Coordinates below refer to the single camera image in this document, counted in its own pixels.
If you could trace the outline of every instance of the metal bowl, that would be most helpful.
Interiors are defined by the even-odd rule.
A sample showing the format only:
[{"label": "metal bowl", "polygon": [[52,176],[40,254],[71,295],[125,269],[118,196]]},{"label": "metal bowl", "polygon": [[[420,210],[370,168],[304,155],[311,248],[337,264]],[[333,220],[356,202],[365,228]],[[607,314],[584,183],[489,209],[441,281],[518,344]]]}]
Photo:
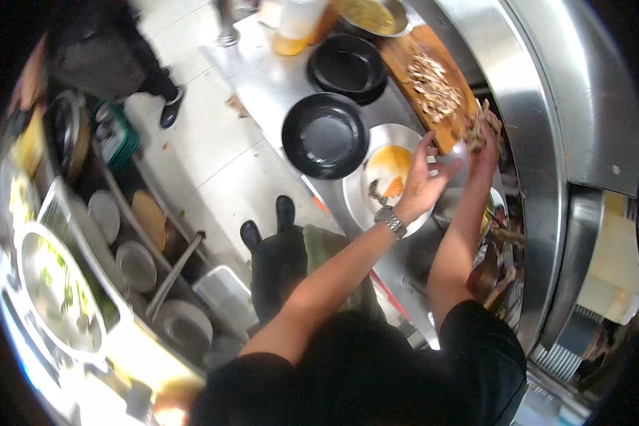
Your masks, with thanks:
[{"label": "metal bowl", "polygon": [[354,34],[355,36],[367,39],[374,40],[378,38],[396,38],[406,36],[411,32],[413,24],[409,21],[409,16],[407,15],[407,11],[405,10],[405,6],[403,6],[397,0],[374,0],[377,3],[382,4],[388,11],[393,15],[393,20],[395,21],[395,34],[381,34],[375,33],[374,31],[370,31],[360,25],[357,25],[350,18],[340,13],[341,22],[345,29]]},{"label": "metal bowl", "polygon": [[[65,299],[61,279],[43,277],[43,245],[47,241],[61,256],[68,268],[69,283],[73,280],[73,296],[68,310],[62,309]],[[30,305],[37,325],[61,351],[81,362],[100,360],[106,329],[94,300],[92,290],[66,246],[45,226],[30,222],[24,226],[22,239],[17,243],[19,278],[26,290],[24,300]],[[89,323],[81,321],[76,285],[87,299]]]}]

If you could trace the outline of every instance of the stainless steel counter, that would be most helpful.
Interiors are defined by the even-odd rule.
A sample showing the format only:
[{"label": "stainless steel counter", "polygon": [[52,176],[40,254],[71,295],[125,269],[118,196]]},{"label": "stainless steel counter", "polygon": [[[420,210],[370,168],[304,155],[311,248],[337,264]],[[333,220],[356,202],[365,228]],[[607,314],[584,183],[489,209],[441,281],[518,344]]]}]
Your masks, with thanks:
[{"label": "stainless steel counter", "polygon": [[[413,10],[409,12],[414,22],[421,22]],[[287,112],[298,100],[315,93],[305,78],[307,58],[314,47],[308,47],[296,56],[275,55],[269,44],[271,30],[257,22],[256,15],[234,26],[240,33],[238,44],[226,48],[213,45],[205,48],[204,54],[228,81],[290,170],[331,211],[345,234],[350,239],[357,238],[362,231],[345,206],[341,181],[320,181],[301,175],[288,163],[282,149],[281,127]],[[408,126],[421,135],[425,132],[407,99],[395,81],[390,79],[382,97],[362,107],[361,111],[367,127],[396,123]],[[448,162],[453,158],[466,160],[463,144],[458,144],[452,154],[439,160]],[[450,186],[463,186],[467,176],[468,171],[462,170]],[[493,186],[503,194],[499,171],[495,173]],[[426,298],[416,290],[416,286],[423,287],[443,234],[443,229],[429,218],[416,234],[400,240],[374,267],[375,273],[432,348],[439,348],[437,334],[429,319]]]}]

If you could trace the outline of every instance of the black shirt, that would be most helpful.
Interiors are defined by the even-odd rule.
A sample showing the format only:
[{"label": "black shirt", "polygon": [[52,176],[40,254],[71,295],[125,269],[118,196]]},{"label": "black shirt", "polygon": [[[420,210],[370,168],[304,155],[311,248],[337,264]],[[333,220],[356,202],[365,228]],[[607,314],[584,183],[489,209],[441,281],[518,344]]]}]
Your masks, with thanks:
[{"label": "black shirt", "polygon": [[296,367],[242,356],[209,379],[194,425],[508,425],[525,392],[516,336],[474,301],[440,330],[440,351],[414,350],[400,332],[340,313],[314,334]]}]

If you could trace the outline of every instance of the hand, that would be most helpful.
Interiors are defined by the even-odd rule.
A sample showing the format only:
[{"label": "hand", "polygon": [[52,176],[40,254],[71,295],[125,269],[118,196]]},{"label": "hand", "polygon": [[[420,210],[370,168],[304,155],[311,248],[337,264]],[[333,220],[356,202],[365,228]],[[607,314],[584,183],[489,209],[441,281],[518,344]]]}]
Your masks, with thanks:
[{"label": "hand", "polygon": [[[435,131],[432,130],[426,133],[417,145],[416,151],[411,157],[407,185],[402,198],[393,209],[395,217],[406,226],[409,226],[435,204],[445,189],[445,185],[459,172],[462,166],[460,159],[455,159],[450,164],[428,163],[426,161],[427,155],[438,154],[438,150],[431,146],[434,137]],[[438,174],[431,176],[428,173],[431,170],[437,170]]]},{"label": "hand", "polygon": [[485,136],[485,148],[476,154],[469,153],[469,180],[492,181],[492,175],[499,162],[499,138],[486,123],[482,124],[480,129]]}]

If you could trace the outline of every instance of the black pants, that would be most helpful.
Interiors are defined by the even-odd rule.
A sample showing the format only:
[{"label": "black pants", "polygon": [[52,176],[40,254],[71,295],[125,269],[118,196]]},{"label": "black pants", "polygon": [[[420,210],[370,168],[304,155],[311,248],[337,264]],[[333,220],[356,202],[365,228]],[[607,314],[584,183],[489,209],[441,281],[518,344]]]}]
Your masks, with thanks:
[{"label": "black pants", "polygon": [[123,9],[111,24],[128,43],[133,56],[146,74],[144,82],[137,91],[161,96],[166,101],[175,99],[178,95],[178,88],[170,80],[168,73],[162,71],[151,46],[137,30],[135,19],[129,7]]}]

